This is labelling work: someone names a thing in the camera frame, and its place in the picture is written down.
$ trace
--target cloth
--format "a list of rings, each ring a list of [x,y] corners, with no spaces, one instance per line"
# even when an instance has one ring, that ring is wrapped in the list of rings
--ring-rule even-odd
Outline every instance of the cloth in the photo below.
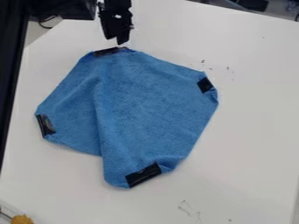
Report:
[[[188,156],[218,106],[215,87],[203,91],[201,81],[210,83],[143,52],[91,52],[35,115],[51,124],[46,140],[102,157],[105,180],[129,188],[129,174],[170,172]]]

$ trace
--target white table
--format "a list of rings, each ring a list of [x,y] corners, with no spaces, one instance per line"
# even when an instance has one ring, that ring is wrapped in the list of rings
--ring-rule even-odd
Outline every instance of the white table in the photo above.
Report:
[[[127,46],[204,70],[219,91],[219,108],[191,155],[170,175],[120,190],[105,183],[100,157],[41,138],[36,107],[81,56],[115,44],[97,21],[63,21],[24,50],[0,199],[45,224],[290,223],[299,25],[183,0],[133,5]]]

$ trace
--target black tab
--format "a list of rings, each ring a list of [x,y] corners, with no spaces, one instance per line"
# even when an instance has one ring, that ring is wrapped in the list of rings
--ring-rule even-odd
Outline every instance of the black tab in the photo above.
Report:
[[[140,185],[146,180],[152,179],[157,175],[161,174],[161,169],[157,163],[146,167],[145,169],[133,172],[126,176],[126,180],[129,184],[129,187]]]
[[[96,51],[96,52],[94,52],[94,57],[100,57],[100,56],[103,56],[106,54],[118,53],[119,50],[120,50],[119,47],[112,47],[112,48]]]
[[[47,115],[37,115],[37,119],[43,137],[56,133]]]
[[[209,91],[213,88],[212,83],[208,80],[208,78],[204,78],[198,82],[198,87],[200,88],[201,92],[204,94],[206,91]]]

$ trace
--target white surface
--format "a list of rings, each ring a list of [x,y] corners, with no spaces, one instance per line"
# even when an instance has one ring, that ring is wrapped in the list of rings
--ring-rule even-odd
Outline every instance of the white surface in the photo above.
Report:
[[[61,17],[55,17],[54,19],[44,22],[43,25],[49,26],[49,27],[54,27],[58,23],[60,23],[62,20]],[[44,34],[46,34],[48,29],[45,29],[41,27],[38,22],[36,21],[29,21],[28,23],[28,28],[27,28],[27,33],[26,33],[26,40],[25,40],[25,46],[30,45],[33,43],[36,39],[40,38]]]
[[[298,24],[178,0],[136,0],[134,15],[129,46],[206,70],[219,91],[191,155],[170,175],[119,190],[104,182],[100,157],[41,138],[36,107],[81,56],[115,43],[97,22],[63,21],[24,51],[0,198],[45,224],[290,223]]]

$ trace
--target black post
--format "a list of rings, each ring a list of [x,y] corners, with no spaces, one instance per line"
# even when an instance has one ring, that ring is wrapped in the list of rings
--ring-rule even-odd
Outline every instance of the black post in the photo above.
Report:
[[[25,1],[0,1],[0,171],[29,16]]]

